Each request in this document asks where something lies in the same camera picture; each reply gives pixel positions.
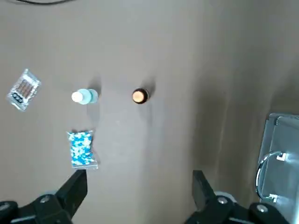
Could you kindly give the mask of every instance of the gray table surface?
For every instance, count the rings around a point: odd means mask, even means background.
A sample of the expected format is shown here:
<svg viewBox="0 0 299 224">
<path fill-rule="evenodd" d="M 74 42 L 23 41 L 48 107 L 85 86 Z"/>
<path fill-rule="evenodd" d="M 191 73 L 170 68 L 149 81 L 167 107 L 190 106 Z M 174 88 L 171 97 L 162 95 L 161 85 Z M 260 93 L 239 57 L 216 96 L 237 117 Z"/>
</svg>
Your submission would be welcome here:
<svg viewBox="0 0 299 224">
<path fill-rule="evenodd" d="M 0 1 L 0 200 L 25 205 L 73 173 L 65 132 L 95 129 L 98 170 L 75 223 L 182 223 L 192 170 L 242 204 L 270 111 L 297 113 L 296 0 Z M 24 68 L 43 86 L 24 113 L 5 95 Z M 145 105 L 134 88 L 155 83 Z M 100 85 L 99 104 L 72 102 Z"/>
</svg>

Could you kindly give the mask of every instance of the plastic packet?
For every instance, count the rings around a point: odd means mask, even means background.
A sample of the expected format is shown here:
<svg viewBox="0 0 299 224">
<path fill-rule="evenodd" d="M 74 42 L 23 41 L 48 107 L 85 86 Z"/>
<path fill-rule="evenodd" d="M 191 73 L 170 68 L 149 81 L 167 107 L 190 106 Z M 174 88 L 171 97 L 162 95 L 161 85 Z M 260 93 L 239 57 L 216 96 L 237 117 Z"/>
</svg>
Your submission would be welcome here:
<svg viewBox="0 0 299 224">
<path fill-rule="evenodd" d="M 93 131 L 67 132 L 70 142 L 71 165 L 75 169 L 97 169 L 98 162 L 92 153 Z"/>
<path fill-rule="evenodd" d="M 20 111 L 25 111 L 41 84 L 40 80 L 28 69 L 25 69 L 8 93 L 7 100 Z"/>
</svg>

